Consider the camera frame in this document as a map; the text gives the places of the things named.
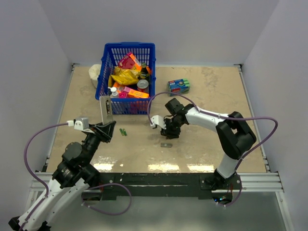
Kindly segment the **grey remote control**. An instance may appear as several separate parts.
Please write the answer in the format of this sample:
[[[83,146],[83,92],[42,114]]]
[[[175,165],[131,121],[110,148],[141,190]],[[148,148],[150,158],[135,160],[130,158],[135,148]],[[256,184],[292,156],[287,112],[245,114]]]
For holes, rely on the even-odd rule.
[[[110,96],[100,96],[100,108],[103,125],[113,121],[112,101]]]

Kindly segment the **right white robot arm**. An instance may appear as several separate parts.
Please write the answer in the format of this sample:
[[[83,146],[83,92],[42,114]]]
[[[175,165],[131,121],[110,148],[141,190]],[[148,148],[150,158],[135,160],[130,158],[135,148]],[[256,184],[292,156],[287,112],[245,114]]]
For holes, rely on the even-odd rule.
[[[218,114],[190,103],[186,106],[173,98],[165,104],[170,115],[151,118],[152,128],[159,126],[161,135],[167,139],[177,139],[184,124],[196,125],[217,133],[224,156],[212,176],[205,179],[213,190],[226,189],[231,184],[237,164],[244,153],[249,151],[257,141],[254,132],[239,112]]]

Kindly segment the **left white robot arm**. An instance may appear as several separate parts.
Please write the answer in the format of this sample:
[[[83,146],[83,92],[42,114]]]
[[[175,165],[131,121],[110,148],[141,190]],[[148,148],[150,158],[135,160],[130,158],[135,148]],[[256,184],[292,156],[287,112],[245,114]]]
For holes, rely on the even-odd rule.
[[[24,149],[24,163],[28,172],[44,187],[43,193],[35,203],[21,216],[9,221],[14,231],[41,231],[49,229],[51,222],[60,210],[82,194],[86,189],[94,189],[100,183],[99,171],[91,165],[91,160],[100,143],[109,143],[113,136],[116,122],[107,124],[89,124],[87,118],[68,120],[60,126],[73,127],[86,134],[81,143],[67,145],[62,161],[48,183],[40,179],[29,167],[27,151]]]

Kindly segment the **grey battery cover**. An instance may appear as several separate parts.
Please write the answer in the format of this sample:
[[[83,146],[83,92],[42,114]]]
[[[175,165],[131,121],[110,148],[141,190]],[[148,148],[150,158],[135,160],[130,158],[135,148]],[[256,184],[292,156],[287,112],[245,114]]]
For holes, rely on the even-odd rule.
[[[171,144],[171,143],[161,143],[161,147],[171,148],[172,146],[173,146],[173,144]]]

